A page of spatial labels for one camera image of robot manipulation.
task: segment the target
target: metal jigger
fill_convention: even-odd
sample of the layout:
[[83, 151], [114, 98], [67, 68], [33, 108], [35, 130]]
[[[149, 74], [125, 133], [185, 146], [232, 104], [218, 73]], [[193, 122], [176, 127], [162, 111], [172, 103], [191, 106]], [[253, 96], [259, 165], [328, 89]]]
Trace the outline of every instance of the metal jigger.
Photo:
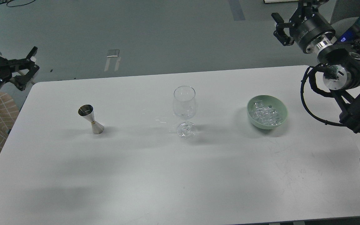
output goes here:
[[91, 122], [92, 132], [94, 134], [101, 134], [104, 131], [104, 126], [94, 120], [94, 108], [89, 105], [83, 105], [79, 108], [79, 115]]

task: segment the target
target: glass base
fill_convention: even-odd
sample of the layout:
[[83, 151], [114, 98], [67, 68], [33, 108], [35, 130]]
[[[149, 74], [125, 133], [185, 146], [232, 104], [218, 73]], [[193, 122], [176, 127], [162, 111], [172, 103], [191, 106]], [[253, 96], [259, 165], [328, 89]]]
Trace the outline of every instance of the glass base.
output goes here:
[[177, 134], [182, 138], [192, 138], [197, 133], [197, 127], [191, 122], [182, 122], [177, 127]]

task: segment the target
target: black cable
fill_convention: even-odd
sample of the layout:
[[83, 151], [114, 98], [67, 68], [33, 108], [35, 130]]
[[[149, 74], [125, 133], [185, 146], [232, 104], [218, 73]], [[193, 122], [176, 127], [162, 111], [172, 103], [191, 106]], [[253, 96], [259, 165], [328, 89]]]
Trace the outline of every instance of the black cable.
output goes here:
[[29, 3], [26, 3], [26, 4], [23, 4], [23, 5], [9, 6], [8, 4], [11, 3], [11, 2], [13, 2], [13, 1], [15, 1], [15, 0], [11, 0], [11, 1], [7, 2], [7, 3], [6, 3], [6, 6], [7, 6], [7, 7], [10, 7], [10, 8], [12, 8], [12, 7], [18, 7], [18, 6], [25, 6], [25, 5], [28, 5], [28, 4], [30, 4], [30, 3], [34, 3], [36, 0], [33, 0], [33, 1], [31, 1], [31, 2], [29, 2]]
[[306, 102], [305, 102], [305, 99], [304, 99], [304, 87], [305, 87], [305, 83], [306, 83], [306, 80], [308, 79], [308, 77], [315, 77], [316, 75], [316, 72], [317, 72], [317, 69], [316, 67], [308, 67], [305, 71], [305, 74], [304, 74], [304, 77], [303, 79], [301, 80], [301, 91], [300, 91], [300, 94], [301, 94], [301, 101], [302, 101], [302, 105], [304, 106], [304, 109], [309, 113], [309, 115], [311, 115], [313, 118], [315, 118], [316, 120], [324, 123], [325, 125], [332, 125], [332, 126], [336, 126], [336, 127], [344, 127], [344, 124], [341, 124], [341, 123], [336, 123], [336, 122], [331, 122], [331, 121], [327, 121], [327, 120], [324, 120], [322, 118], [319, 118], [317, 116], [315, 116], [310, 110], [309, 108], [307, 107], [306, 105]]

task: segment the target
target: grey floor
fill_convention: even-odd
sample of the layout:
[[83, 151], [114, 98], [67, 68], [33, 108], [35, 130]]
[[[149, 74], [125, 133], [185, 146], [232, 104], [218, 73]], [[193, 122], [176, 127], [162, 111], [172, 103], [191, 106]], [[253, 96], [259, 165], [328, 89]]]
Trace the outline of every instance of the grey floor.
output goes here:
[[[245, 17], [239, 21], [227, 0], [37, 0], [21, 7], [0, 5], [0, 51], [7, 59], [19, 59], [37, 46], [36, 82], [317, 63], [314, 55], [303, 54], [296, 45], [283, 47], [273, 37], [270, 14], [288, 19], [296, 2], [239, 2]], [[331, 0], [320, 13], [329, 20], [333, 7]], [[116, 59], [104, 71], [109, 49], [120, 49], [116, 71]], [[20, 92], [6, 84], [2, 91], [21, 107], [30, 89]], [[360, 225], [360, 218], [306, 224]]]

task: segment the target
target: glass stem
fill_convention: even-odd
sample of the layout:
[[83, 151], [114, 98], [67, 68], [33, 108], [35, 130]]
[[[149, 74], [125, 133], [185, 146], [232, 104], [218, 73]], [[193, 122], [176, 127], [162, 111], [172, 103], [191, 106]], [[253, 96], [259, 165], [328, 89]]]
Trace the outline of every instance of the glass stem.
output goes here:
[[184, 131], [190, 131], [190, 126], [188, 125], [188, 121], [185, 121], [186, 125], [184, 126]]

